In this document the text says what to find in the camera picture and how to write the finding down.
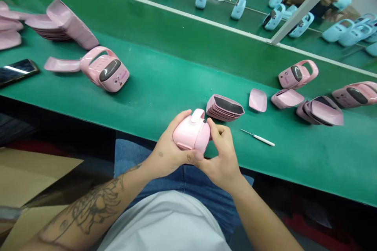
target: green workbench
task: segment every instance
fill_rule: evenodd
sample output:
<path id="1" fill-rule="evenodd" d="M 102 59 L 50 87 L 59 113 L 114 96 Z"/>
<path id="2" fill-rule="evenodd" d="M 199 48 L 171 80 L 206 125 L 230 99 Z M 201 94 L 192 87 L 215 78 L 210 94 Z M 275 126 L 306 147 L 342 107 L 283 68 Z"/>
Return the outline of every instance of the green workbench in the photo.
<path id="1" fill-rule="evenodd" d="M 4 0 L 19 11 L 43 13 L 52 0 Z M 49 56 L 78 59 L 74 42 L 50 42 L 26 27 L 22 45 L 1 51 L 0 66 L 30 58 L 41 74 L 0 90 L 0 95 L 81 120 L 157 140 L 184 109 L 202 108 L 213 94 L 241 103 L 245 114 L 225 123 L 240 166 L 377 207 L 376 107 L 344 110 L 345 126 L 312 126 L 295 109 L 265 113 L 248 107 L 252 88 L 271 97 L 277 75 L 310 57 L 173 13 L 138 0 L 62 0 L 113 50 L 130 71 L 118 93 L 107 93 L 82 73 L 43 69 Z M 362 73 L 316 60 L 319 76 L 301 88 L 306 98 L 328 95 Z M 276 144 L 269 147 L 240 129 Z M 211 142 L 205 153 L 213 157 Z"/>
<path id="2" fill-rule="evenodd" d="M 271 11 L 268 7 L 268 0 L 247 0 L 246 9 L 239 21 L 232 20 L 230 17 L 236 0 L 232 2 L 207 0 L 204 10 L 195 8 L 195 0 L 149 1 L 268 39 L 271 39 L 285 22 L 281 21 L 273 31 L 267 31 L 262 27 L 262 22 L 266 14 Z M 332 24 L 333 23 L 316 19 L 311 24 L 310 29 L 300 38 L 290 38 L 286 36 L 281 43 L 324 58 L 377 73 L 377 59 L 371 57 L 364 51 L 365 46 L 368 45 L 367 43 L 360 42 L 360 44 L 344 48 L 337 43 L 327 43 L 321 38 L 321 33 Z"/>

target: tattooed arm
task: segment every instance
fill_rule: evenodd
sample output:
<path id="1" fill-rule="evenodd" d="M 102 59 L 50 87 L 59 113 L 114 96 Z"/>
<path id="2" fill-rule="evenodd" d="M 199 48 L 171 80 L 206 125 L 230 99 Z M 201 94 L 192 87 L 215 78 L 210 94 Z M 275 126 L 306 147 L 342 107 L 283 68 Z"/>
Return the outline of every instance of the tattooed arm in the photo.
<path id="1" fill-rule="evenodd" d="M 174 118 L 151 155 L 141 164 L 78 199 L 46 225 L 22 251 L 78 251 L 93 245 L 115 222 L 142 189 L 155 178 L 174 172 L 182 164 L 202 160 L 197 151 L 180 151 L 173 132 L 191 113 Z"/>

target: pink handle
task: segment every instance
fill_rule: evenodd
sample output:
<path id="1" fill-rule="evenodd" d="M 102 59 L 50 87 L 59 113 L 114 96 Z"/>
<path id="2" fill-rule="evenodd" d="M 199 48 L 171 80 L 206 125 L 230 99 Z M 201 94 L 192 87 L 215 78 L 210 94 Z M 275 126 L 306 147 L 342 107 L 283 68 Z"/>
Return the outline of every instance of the pink handle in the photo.
<path id="1" fill-rule="evenodd" d="M 190 118 L 190 124 L 195 124 L 198 122 L 199 119 L 204 118 L 204 110 L 203 109 L 196 109 Z"/>
<path id="2" fill-rule="evenodd" d="M 308 63 L 310 65 L 312 71 L 311 75 L 306 81 L 306 83 L 308 83 L 317 77 L 319 70 L 315 62 L 313 62 L 312 60 L 302 60 L 301 62 L 298 62 L 296 65 L 303 65 L 305 63 Z"/>
<path id="3" fill-rule="evenodd" d="M 369 86 L 370 88 L 372 88 L 373 90 L 377 91 L 377 83 L 375 83 L 375 82 L 357 82 L 357 83 L 350 84 L 350 85 L 359 85 L 359 84 L 365 84 L 365 85 Z"/>
<path id="4" fill-rule="evenodd" d="M 106 52 L 107 55 L 119 59 L 117 57 L 117 55 L 115 55 L 115 53 L 113 51 L 111 51 L 110 49 L 108 49 L 106 47 L 103 47 L 103 46 L 97 46 L 97 47 L 93 48 L 92 50 L 90 50 L 81 59 L 81 61 L 80 61 L 80 69 L 91 80 L 94 80 L 94 78 L 92 78 L 91 75 L 90 75 L 90 73 L 88 72 L 89 65 L 93 61 L 93 59 L 95 57 L 97 57 L 99 54 L 101 54 L 102 52 Z"/>

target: left hand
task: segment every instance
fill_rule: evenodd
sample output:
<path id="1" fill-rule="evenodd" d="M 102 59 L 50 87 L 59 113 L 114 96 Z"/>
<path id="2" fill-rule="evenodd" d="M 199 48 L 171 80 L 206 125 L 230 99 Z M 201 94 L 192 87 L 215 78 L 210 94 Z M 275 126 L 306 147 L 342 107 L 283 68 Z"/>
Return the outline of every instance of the left hand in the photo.
<path id="1" fill-rule="evenodd" d="M 201 161 L 204 156 L 198 150 L 182 151 L 173 141 L 173 132 L 191 110 L 179 113 L 161 135 L 151 155 L 143 162 L 151 179 L 161 178 L 174 172 L 183 164 Z"/>

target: tattoo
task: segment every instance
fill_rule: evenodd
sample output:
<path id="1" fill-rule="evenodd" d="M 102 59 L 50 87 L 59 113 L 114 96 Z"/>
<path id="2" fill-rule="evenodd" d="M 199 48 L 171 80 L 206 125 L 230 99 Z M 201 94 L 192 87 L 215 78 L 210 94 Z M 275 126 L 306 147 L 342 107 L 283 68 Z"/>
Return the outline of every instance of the tattoo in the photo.
<path id="1" fill-rule="evenodd" d="M 68 206 L 39 232 L 39 240 L 49 244 L 57 244 L 57 240 L 62 237 L 72 225 L 79 227 L 85 235 L 89 235 L 93 224 L 101 224 L 105 219 L 119 213 L 120 211 L 117 209 L 117 206 L 121 200 L 118 199 L 118 192 L 116 191 L 118 189 L 124 191 L 124 175 L 137 170 L 141 165 L 142 164 L 138 164 L 117 178 L 95 187 L 87 195 L 84 195 Z M 57 236 L 52 239 L 46 234 L 49 228 L 55 230 L 58 228 Z"/>

